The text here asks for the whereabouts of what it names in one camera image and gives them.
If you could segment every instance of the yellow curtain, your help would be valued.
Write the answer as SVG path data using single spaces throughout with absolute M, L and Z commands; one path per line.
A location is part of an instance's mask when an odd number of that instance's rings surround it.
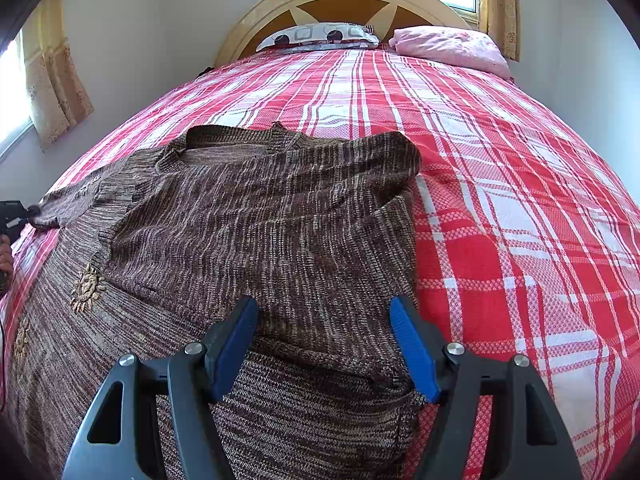
M 518 0 L 480 0 L 479 30 L 488 34 L 507 59 L 520 59 Z
M 31 120 L 47 146 L 94 111 L 71 59 L 62 0 L 42 0 L 24 23 L 19 41 Z

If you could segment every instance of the red plaid bedspread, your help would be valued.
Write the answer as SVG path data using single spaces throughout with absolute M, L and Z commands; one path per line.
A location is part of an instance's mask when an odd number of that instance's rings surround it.
M 399 130 L 420 148 L 421 314 L 478 354 L 529 356 L 585 478 L 604 478 L 640 422 L 640 210 L 580 137 L 500 78 L 385 50 L 258 55 L 169 92 L 54 187 L 196 124 L 276 120 L 318 137 Z M 29 227 L 14 245 L 16 280 L 1 306 L 8 342 L 56 237 Z M 420 417 L 407 477 L 434 412 Z M 469 477 L 480 471 L 489 412 L 482 402 Z

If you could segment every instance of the headboard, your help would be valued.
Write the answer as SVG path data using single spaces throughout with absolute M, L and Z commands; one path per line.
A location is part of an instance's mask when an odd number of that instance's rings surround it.
M 317 22 L 372 25 L 383 41 L 388 41 L 396 28 L 469 28 L 440 0 L 261 0 L 226 37 L 214 66 L 250 56 L 264 38 L 283 28 Z

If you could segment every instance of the sweater sleeve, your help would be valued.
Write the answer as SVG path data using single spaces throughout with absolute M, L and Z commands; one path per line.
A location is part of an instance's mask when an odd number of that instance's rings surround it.
M 47 193 L 40 202 L 40 214 L 30 218 L 38 231 L 64 227 L 91 207 L 100 183 L 122 168 L 126 157 L 92 171 L 80 182 Z

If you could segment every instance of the brown sweater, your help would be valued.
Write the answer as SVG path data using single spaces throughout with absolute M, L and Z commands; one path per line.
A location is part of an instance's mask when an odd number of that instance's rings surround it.
M 414 291 L 419 165 L 397 132 L 347 142 L 277 123 L 196 126 L 47 196 L 36 226 L 64 229 L 10 374 L 28 451 L 58 474 L 119 355 L 170 354 L 250 294 L 262 323 L 213 408 L 236 476 L 396 478 L 422 399 L 388 305 Z M 165 403 L 159 416 L 180 478 Z

